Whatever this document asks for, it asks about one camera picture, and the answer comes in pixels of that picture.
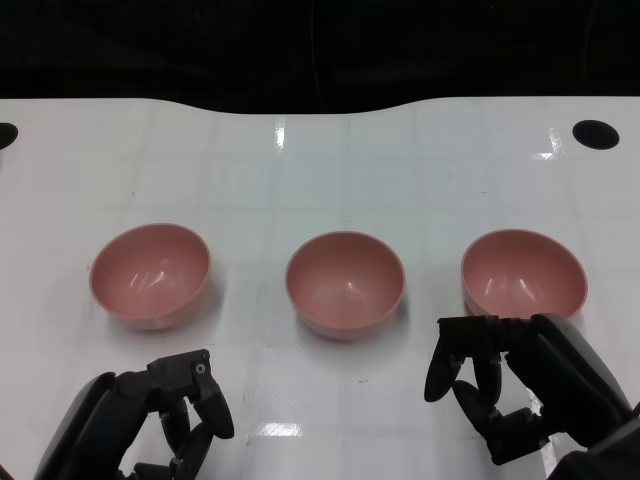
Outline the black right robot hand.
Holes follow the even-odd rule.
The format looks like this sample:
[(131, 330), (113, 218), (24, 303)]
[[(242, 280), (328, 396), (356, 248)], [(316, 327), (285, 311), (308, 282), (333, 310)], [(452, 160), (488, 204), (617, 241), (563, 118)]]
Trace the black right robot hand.
[[(639, 410), (566, 319), (466, 316), (441, 318), (438, 325), (424, 398), (436, 402), (454, 393), (494, 464), (533, 453), (556, 433), (599, 454), (638, 428)], [(539, 412), (497, 409), (503, 365), (535, 394)]]

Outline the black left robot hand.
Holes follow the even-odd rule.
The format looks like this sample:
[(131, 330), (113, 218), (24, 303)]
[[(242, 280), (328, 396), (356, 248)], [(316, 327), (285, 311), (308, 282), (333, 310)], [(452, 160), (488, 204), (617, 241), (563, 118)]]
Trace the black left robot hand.
[(138, 463), (133, 479), (193, 479), (214, 438), (231, 439), (232, 416), (201, 349), (159, 358), (138, 372), (101, 374), (68, 408), (43, 455), (38, 479), (122, 479), (124, 454), (158, 413), (172, 458)]

